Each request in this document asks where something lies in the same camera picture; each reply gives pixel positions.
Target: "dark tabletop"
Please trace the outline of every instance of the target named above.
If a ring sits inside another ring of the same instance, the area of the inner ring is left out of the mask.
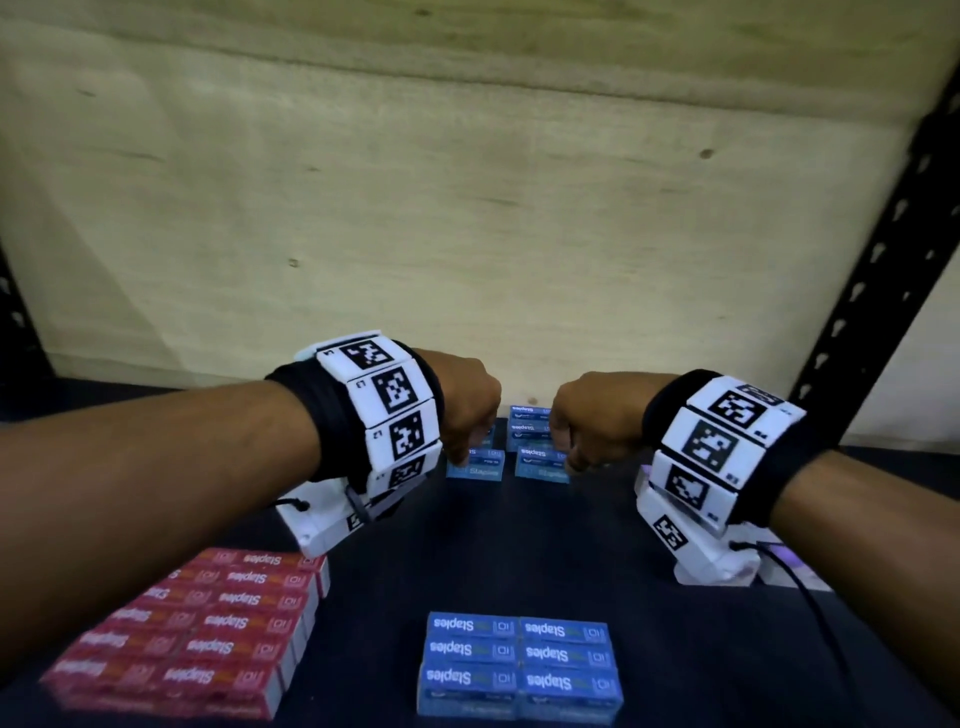
[[[513,462],[509,456],[507,471]],[[934,462],[955,476],[955,460]],[[801,595],[761,584],[679,585],[672,556],[636,512],[635,472],[636,463],[571,486],[509,473],[502,483],[435,473],[392,518],[330,553],[331,594],[274,725],[487,725],[416,716],[431,610],[607,622],[625,697],[617,726],[853,725]],[[272,511],[239,523],[217,545],[296,550]],[[835,595],[816,599],[851,662],[870,726],[956,725]],[[0,692],[0,726],[252,725],[62,713],[36,683],[56,654]]]

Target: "fist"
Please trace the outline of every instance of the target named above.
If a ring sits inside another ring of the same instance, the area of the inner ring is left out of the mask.
[[[647,405],[677,375],[587,372],[557,390],[550,434],[569,453],[566,468],[581,473],[592,465],[623,460],[640,448]]]
[[[487,374],[479,359],[417,349],[444,390],[444,421],[440,439],[447,459],[466,465],[471,445],[479,445],[496,422],[500,382]]]

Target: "wrist-mounted device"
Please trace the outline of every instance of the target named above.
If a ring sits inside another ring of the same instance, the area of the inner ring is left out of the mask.
[[[698,369],[668,384],[643,417],[657,448],[649,483],[720,537],[766,526],[787,483],[829,445],[796,404]]]
[[[370,522],[375,501],[437,467],[440,382],[419,354],[380,331],[323,341],[294,359],[266,378],[289,389],[317,428],[322,458],[310,481],[345,478],[355,517]]]

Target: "black cable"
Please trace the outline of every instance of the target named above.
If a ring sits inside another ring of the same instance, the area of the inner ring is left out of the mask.
[[[795,574],[793,570],[788,567],[776,553],[766,546],[761,546],[760,544],[747,544],[743,541],[731,541],[730,548],[734,551],[743,551],[751,548],[776,563],[777,566],[786,571],[787,575],[793,579],[793,583],[797,585],[797,588],[804,596],[807,605],[810,607],[810,611],[813,612],[813,616],[817,619],[817,626],[820,628],[820,634],[824,638],[824,642],[827,643],[827,647],[829,648],[830,653],[833,655],[833,660],[837,664],[837,669],[840,671],[840,679],[843,682],[844,688],[846,688],[852,703],[854,721],[859,726],[866,726],[866,711],[863,708],[863,702],[860,699],[860,693],[856,688],[856,683],[853,681],[853,671],[850,669],[850,663],[847,662],[847,657],[843,653],[843,648],[840,646],[840,641],[837,640],[836,635],[830,628],[827,617],[824,615],[820,605],[817,604],[817,600],[813,598],[813,595],[810,593],[810,590],[806,587],[804,582],[800,580],[797,574]]]
[[[292,505],[301,513],[305,513],[310,510],[310,504],[298,497],[282,497],[275,500],[273,503],[267,506],[267,508],[273,508],[277,505]]]

